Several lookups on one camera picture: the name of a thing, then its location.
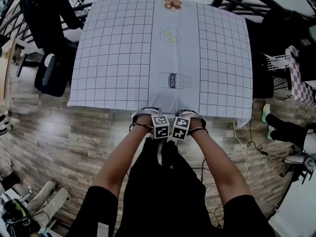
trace white table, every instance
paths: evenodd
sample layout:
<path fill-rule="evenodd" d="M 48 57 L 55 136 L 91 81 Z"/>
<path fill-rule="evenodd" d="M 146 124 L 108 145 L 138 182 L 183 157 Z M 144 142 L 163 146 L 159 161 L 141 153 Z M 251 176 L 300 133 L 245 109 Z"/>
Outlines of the white table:
<path fill-rule="evenodd" d="M 68 105 L 250 118 L 245 19 L 183 0 L 95 2 L 80 38 Z"/>

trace forearm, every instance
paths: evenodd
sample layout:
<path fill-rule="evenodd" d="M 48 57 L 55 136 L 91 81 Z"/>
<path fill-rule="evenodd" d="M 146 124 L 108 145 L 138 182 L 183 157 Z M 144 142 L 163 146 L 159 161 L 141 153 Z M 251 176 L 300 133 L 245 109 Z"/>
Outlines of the forearm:
<path fill-rule="evenodd" d="M 147 132 L 148 129 L 145 127 L 134 126 L 109 155 L 107 161 L 95 176 L 93 185 L 104 187 L 118 197 L 123 179 L 133 161 L 136 150 Z"/>
<path fill-rule="evenodd" d="M 204 154 L 222 203 L 225 204 L 240 195 L 250 195 L 249 187 L 241 172 L 207 132 L 198 130 L 192 136 Z"/>

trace bracelet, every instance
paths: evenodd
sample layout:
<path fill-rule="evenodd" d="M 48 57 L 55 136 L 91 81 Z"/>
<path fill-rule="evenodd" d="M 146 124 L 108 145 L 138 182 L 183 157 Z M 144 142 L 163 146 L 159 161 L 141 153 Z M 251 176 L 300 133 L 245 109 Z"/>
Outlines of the bracelet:
<path fill-rule="evenodd" d="M 131 130 L 132 127 L 134 127 L 134 126 L 136 126 L 136 125 L 140 125 L 140 126 L 143 126 L 143 127 L 146 127 L 146 128 L 150 128 L 151 130 L 153 130 L 153 127 L 150 126 L 150 125 L 135 122 L 135 123 L 132 123 L 132 124 L 129 126 L 129 131 Z"/>
<path fill-rule="evenodd" d="M 188 131 L 188 134 L 189 134 L 189 135 L 192 135 L 193 132 L 198 131 L 198 130 L 204 130 L 204 131 L 206 131 L 207 134 L 208 134 L 207 129 L 205 129 L 205 128 L 203 128 L 203 127 L 193 128 L 193 129 L 191 129 L 191 130 Z"/>

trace pink checkered tablecloth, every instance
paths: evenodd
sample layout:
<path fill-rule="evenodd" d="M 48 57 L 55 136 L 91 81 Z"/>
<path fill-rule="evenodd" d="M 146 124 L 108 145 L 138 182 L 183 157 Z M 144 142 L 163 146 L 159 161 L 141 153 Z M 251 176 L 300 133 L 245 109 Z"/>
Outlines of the pink checkered tablecloth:
<path fill-rule="evenodd" d="M 293 52 L 296 57 L 298 57 L 298 50 L 290 46 L 285 53 L 290 54 Z M 312 88 L 305 82 L 301 80 L 301 73 L 299 64 L 292 58 L 292 62 L 290 65 L 290 74 L 291 74 L 291 81 L 292 81 L 292 94 L 290 98 L 309 104 L 311 106 L 316 106 L 314 94 L 312 92 Z"/>

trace beige pants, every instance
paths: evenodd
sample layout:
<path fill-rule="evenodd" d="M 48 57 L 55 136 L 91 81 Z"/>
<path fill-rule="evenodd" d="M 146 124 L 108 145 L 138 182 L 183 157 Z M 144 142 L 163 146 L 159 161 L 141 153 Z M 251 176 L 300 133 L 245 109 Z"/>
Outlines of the beige pants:
<path fill-rule="evenodd" d="M 52 181 L 48 181 L 36 197 L 26 206 L 30 215 L 34 215 L 32 219 L 38 222 L 41 227 L 46 227 L 51 218 L 69 197 L 68 191 L 65 188 L 61 188 L 53 199 L 47 205 L 44 205 L 45 201 L 54 190 L 55 184 Z"/>

